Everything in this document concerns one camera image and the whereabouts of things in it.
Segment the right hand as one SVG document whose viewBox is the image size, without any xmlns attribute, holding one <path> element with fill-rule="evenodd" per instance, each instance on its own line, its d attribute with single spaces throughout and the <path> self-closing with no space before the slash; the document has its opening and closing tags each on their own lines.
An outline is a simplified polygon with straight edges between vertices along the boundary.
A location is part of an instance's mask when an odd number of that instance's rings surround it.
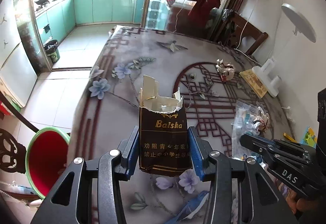
<svg viewBox="0 0 326 224">
<path fill-rule="evenodd" d="M 275 184 L 285 198 L 293 214 L 300 215 L 299 223 L 325 223 L 325 197 L 315 200 L 299 198 L 299 195 L 279 180 Z"/>
</svg>

